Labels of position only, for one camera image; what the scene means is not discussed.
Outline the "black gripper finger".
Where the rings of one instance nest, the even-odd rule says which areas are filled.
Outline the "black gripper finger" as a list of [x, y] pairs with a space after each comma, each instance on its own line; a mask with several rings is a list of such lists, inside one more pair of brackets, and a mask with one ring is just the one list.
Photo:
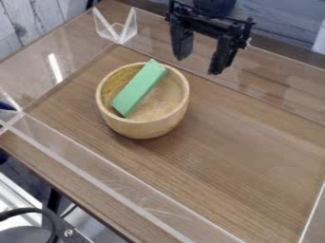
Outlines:
[[238, 53], [238, 38], [236, 35], [222, 34], [217, 39], [217, 48], [209, 67], [209, 73], [218, 75], [228, 68]]
[[178, 61], [182, 61], [193, 52], [193, 31], [179, 24], [173, 24], [170, 36], [174, 56]]

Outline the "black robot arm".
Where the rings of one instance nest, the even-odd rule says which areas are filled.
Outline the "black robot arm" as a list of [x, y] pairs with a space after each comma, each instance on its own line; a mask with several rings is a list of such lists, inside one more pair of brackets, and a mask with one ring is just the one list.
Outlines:
[[169, 0], [165, 20], [170, 25], [173, 54], [178, 61], [193, 52], [194, 33], [198, 32], [217, 41], [212, 56], [210, 75], [220, 75], [237, 57], [238, 50], [246, 49], [254, 17], [245, 20], [230, 16], [237, 0]]

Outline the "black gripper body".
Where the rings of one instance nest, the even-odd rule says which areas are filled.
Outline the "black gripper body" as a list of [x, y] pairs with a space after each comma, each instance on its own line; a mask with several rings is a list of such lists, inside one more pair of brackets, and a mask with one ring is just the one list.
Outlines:
[[236, 35], [238, 48], [246, 49], [252, 28], [256, 25], [252, 16], [233, 15], [238, 0], [169, 0], [165, 20], [169, 25], [179, 24], [186, 29], [214, 39], [222, 34]]

